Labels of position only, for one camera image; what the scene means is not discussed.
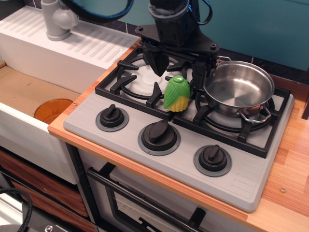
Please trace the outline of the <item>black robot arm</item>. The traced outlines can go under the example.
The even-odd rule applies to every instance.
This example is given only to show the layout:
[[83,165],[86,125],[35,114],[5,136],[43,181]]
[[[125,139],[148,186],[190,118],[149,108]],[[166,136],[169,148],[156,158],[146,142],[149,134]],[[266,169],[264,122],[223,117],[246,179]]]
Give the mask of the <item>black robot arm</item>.
[[185,61],[192,69],[193,87],[203,91],[204,80],[217,66],[218,43],[200,30],[212,18],[212,10],[200,20],[197,0],[152,0],[149,3],[153,25],[138,26],[146,62],[158,76],[169,65],[169,58]]

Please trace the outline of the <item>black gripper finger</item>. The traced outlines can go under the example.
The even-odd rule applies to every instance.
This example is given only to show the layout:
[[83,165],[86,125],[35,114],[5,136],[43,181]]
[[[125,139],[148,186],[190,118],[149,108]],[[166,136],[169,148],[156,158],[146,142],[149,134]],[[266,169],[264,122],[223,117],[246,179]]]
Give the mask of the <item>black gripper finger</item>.
[[162,76],[169,65],[169,57],[163,53],[161,48],[150,43],[144,43],[142,49],[146,63],[157,76]]
[[204,59],[196,59],[192,64],[193,86],[195,90],[204,91],[204,82],[210,75],[212,64]]

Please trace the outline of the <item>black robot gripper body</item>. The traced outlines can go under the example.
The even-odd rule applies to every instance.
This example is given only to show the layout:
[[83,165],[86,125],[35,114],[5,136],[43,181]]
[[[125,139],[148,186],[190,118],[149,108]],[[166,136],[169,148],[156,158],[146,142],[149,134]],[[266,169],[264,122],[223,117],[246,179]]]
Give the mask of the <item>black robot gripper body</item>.
[[144,43],[157,46],[168,57],[193,63],[204,59],[216,63],[219,45],[204,35],[190,15],[177,20],[157,19],[154,24],[136,27],[135,32]]

